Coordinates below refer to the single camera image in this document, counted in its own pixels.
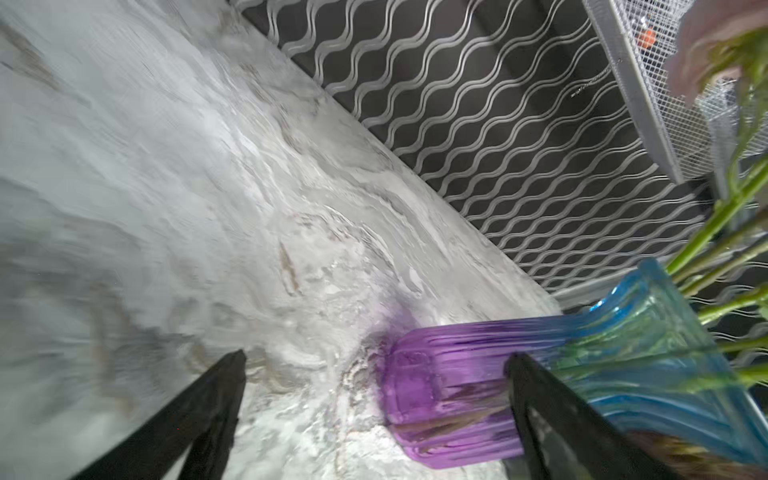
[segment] green flower stem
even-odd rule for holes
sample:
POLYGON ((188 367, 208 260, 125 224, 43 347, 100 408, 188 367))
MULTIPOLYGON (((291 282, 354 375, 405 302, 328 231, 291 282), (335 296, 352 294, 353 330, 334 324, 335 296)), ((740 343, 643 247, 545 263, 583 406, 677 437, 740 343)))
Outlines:
POLYGON ((763 208, 757 212, 757 215, 755 215, 752 220, 746 222, 739 230, 723 238, 721 241, 717 242, 717 245, 712 247, 711 250, 700 255, 691 263, 688 263, 683 269, 672 276, 672 281, 680 283, 694 273, 704 270, 722 253, 738 246, 743 239, 751 236, 763 227, 768 227, 768 208, 763 208))
POLYGON ((725 227, 728 221, 741 210, 755 196, 760 188, 768 183, 768 155, 760 158, 757 164, 752 166, 755 173, 749 182, 746 182, 738 192, 736 192, 720 208, 716 208, 714 214, 704 224, 685 248, 682 249, 667 265, 667 273, 674 275, 684 266, 686 266, 704 247, 707 246, 712 236, 725 227))
POLYGON ((768 348, 768 336, 761 336, 756 339, 737 340, 735 342, 718 342, 714 346, 706 346, 698 349, 677 350, 674 352, 657 353, 654 355, 641 356, 629 360, 620 360, 618 362, 595 362, 586 365, 565 367, 563 369, 553 369, 555 375, 584 375, 597 371, 629 369, 644 367, 654 362, 660 362, 667 359, 679 359, 693 355, 708 353, 733 353, 741 350, 768 348))
POLYGON ((755 383, 768 380, 768 363, 760 363, 736 370, 736 377, 728 373, 705 375, 688 379, 680 384, 680 390, 688 393, 698 393, 702 390, 721 389, 726 386, 743 385, 747 388, 755 383))
POLYGON ((736 296, 730 302, 723 305, 712 305, 699 310, 699 321, 706 325, 732 310, 755 305, 766 300, 768 300, 768 283, 764 283, 757 288, 753 288, 749 292, 736 296))
POLYGON ((760 126, 763 124, 763 119, 765 118, 766 108, 768 108, 766 99, 763 98, 762 95, 758 95, 755 104, 755 118, 753 118, 752 121, 746 119, 745 108, 739 109, 739 130, 737 133, 739 143, 736 145, 736 148, 733 149, 727 173, 730 195, 736 194, 739 190, 739 174, 741 173, 739 170, 739 162, 741 161, 741 157, 744 155, 746 148, 749 147, 752 138, 757 135, 758 131, 760 131, 760 126))
POLYGON ((720 278, 725 273, 730 272, 737 266, 741 265, 742 263, 746 263, 750 260, 752 260, 754 257, 757 257, 761 253, 768 252, 768 240, 762 240, 757 245, 754 245, 746 250, 744 250, 740 255, 738 255, 736 258, 731 260, 730 262, 725 262, 716 269, 709 272, 707 275, 702 276, 700 279, 696 280, 692 284, 690 284, 688 287, 684 288, 681 293, 683 296, 693 296, 699 293, 701 289, 711 285, 714 283, 718 278, 720 278))

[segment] pink flower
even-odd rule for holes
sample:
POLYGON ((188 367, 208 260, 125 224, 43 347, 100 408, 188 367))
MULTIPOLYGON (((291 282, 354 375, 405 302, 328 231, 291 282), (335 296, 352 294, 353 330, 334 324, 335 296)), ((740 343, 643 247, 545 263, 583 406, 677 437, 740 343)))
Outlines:
MULTIPOLYGON (((680 22, 677 53, 667 59, 670 93, 683 95, 693 104, 699 82, 710 67, 709 51, 727 40, 768 25, 768 0, 697 0, 680 22)), ((738 78, 740 69, 731 68, 717 75, 738 78)))

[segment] white marble surface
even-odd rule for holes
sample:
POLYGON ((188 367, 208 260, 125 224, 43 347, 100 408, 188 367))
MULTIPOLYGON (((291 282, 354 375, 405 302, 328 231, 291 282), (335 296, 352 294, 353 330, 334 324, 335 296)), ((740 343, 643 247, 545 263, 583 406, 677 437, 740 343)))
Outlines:
POLYGON ((67 478, 237 348, 226 478, 501 478, 408 460, 369 360, 543 290, 223 0, 0 18, 0 478, 67 478))

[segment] wire mesh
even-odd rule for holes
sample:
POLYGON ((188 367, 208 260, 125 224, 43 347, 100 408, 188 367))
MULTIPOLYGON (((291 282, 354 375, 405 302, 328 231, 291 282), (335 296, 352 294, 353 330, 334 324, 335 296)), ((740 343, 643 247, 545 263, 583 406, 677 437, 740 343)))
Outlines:
MULTIPOLYGON (((670 95, 664 62, 675 53, 677 29, 694 0, 615 0, 622 28, 632 35, 632 53, 639 64, 642 81, 655 114, 661 119, 674 151, 674 159, 685 180, 710 173, 716 162, 727 161, 712 152, 711 122, 727 117, 726 134, 733 141, 738 108, 733 93, 736 82, 718 81, 699 96, 693 107, 670 95)), ((746 156, 768 149, 765 125, 751 142, 746 156)))

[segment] glass vase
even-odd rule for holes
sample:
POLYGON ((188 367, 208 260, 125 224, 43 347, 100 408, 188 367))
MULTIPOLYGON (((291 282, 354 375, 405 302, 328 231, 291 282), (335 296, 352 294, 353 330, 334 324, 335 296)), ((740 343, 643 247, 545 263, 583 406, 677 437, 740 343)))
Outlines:
POLYGON ((511 353, 525 351, 562 371, 561 380, 621 431, 675 435, 735 462, 768 467, 768 425, 717 352, 580 375, 563 370, 707 347, 714 347, 712 337, 694 311, 658 263, 645 260, 585 313, 404 335, 386 359, 384 409, 406 454, 429 467, 521 455, 503 369, 511 353), (733 382, 699 392, 683 387, 709 375, 733 382))

